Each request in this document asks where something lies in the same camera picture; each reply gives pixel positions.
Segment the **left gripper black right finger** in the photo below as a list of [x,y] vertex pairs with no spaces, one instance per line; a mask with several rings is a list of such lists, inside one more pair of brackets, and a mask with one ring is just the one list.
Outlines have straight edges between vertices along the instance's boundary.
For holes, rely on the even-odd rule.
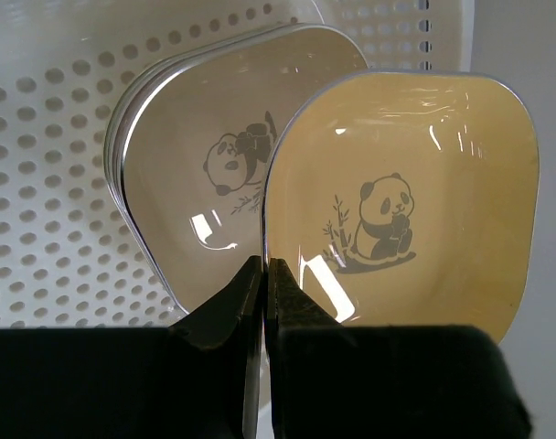
[[278,438],[529,438],[498,345],[472,326],[344,327],[267,268],[266,346]]

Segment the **yellow panda plate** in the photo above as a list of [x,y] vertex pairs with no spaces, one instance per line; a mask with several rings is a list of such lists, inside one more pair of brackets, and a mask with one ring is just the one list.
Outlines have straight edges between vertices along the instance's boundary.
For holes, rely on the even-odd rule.
[[526,287],[539,175],[533,121],[508,85],[365,70],[286,125],[264,257],[342,325],[471,325],[500,341]]

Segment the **brown panda plate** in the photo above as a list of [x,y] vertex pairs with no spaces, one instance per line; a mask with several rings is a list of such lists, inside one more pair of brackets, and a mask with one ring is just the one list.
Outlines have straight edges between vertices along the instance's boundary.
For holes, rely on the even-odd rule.
[[103,170],[107,187],[115,206],[123,215],[126,214],[123,165],[129,135],[155,95],[171,80],[201,62],[233,50],[265,42],[282,35],[287,28],[286,24],[261,27],[184,53],[174,54],[147,65],[144,71],[130,82],[112,110],[103,148]]

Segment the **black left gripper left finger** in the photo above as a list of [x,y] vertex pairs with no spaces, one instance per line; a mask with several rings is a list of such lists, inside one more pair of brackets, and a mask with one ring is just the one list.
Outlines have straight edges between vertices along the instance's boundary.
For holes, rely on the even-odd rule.
[[170,327],[0,329],[0,438],[252,438],[262,262]]

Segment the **cream panda plate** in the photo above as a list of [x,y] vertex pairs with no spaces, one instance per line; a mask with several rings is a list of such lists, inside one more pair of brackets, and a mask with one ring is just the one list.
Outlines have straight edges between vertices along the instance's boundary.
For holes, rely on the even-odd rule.
[[261,252],[266,168],[285,126],[316,92],[366,66],[343,33],[293,25],[186,70],[147,105],[124,157],[124,216],[183,311]]

